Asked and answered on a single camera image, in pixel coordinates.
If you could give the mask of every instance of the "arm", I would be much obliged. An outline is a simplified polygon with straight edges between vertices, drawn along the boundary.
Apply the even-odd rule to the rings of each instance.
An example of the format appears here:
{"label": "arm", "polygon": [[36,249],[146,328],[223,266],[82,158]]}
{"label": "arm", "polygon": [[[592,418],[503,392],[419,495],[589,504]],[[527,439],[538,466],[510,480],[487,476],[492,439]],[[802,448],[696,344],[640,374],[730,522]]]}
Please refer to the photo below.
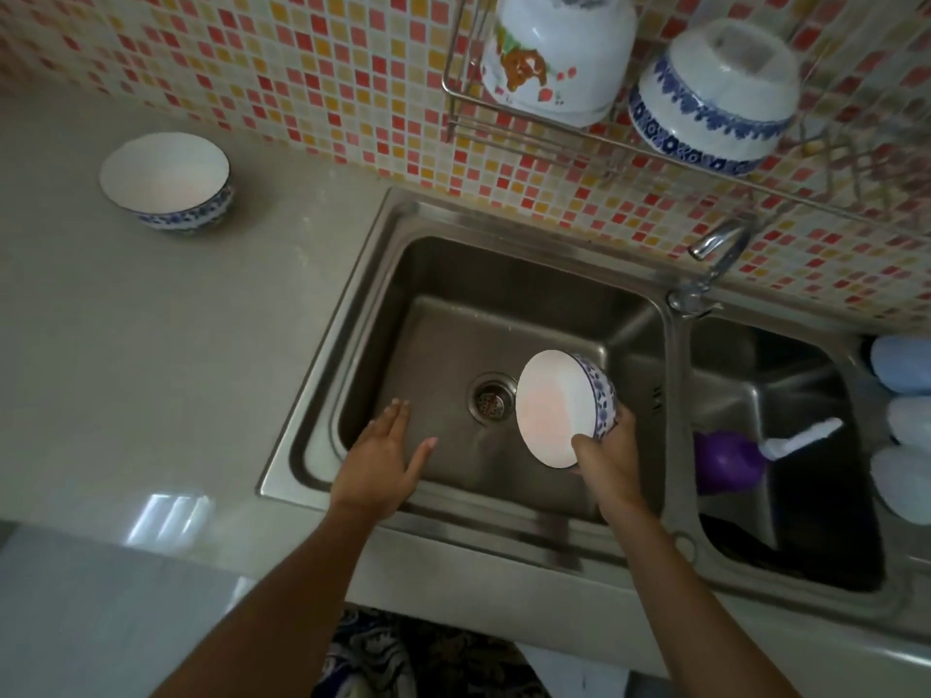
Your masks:
{"label": "arm", "polygon": [[320,526],[204,637],[153,698],[310,695],[365,542],[411,495],[436,445],[436,438],[425,440],[405,470],[410,416],[410,406],[395,400],[369,423],[333,481]]}
{"label": "arm", "polygon": [[627,556],[669,675],[690,698],[797,698],[798,693],[722,607],[676,549],[640,492],[634,416],[597,443],[573,448],[601,514]]}

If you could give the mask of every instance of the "drain strainer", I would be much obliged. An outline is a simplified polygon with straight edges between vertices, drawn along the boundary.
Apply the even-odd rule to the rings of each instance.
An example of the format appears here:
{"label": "drain strainer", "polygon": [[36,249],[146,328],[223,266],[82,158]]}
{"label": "drain strainer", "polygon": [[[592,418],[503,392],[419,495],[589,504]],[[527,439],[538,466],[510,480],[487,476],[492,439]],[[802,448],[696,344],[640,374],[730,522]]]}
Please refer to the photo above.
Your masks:
{"label": "drain strainer", "polygon": [[468,410],[479,423],[505,421],[514,413],[517,383],[501,372],[479,375],[469,386]]}

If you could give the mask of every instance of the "bowl with orange animal print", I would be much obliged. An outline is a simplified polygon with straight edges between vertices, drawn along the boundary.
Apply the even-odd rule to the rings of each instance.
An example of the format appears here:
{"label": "bowl with orange animal print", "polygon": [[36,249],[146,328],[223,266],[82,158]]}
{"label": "bowl with orange animal print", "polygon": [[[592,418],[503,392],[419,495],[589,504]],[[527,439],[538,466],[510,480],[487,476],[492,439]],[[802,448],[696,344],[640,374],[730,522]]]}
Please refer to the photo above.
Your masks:
{"label": "bowl with orange animal print", "polygon": [[636,27],[630,0],[498,0],[482,82],[503,105],[593,125],[621,89]]}

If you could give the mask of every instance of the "forearm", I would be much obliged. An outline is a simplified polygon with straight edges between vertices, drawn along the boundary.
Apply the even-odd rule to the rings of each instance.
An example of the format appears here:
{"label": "forearm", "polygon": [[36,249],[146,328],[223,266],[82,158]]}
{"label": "forearm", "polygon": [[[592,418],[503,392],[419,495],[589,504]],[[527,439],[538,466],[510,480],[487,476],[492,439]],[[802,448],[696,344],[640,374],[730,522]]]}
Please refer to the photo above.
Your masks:
{"label": "forearm", "polygon": [[372,527],[364,516],[328,513],[154,696],[310,695]]}
{"label": "forearm", "polygon": [[655,516],[630,507],[606,516],[682,692],[690,698],[798,696],[698,578]]}

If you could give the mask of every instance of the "gray countertop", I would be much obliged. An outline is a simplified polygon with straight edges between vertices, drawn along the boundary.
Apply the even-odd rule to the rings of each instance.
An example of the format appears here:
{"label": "gray countertop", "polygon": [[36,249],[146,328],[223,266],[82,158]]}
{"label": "gray countertop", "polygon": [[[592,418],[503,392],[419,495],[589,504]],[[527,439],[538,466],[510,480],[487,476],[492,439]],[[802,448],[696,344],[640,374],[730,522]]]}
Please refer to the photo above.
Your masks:
{"label": "gray countertop", "polygon": [[[108,204],[100,162],[176,129],[240,189],[173,237]],[[0,517],[125,543],[156,494],[214,502],[181,555],[261,577],[320,520],[255,486],[392,185],[366,170],[58,85],[0,98]],[[377,529],[349,598],[665,673],[631,584]],[[805,695],[926,692],[926,648],[723,598]]]}

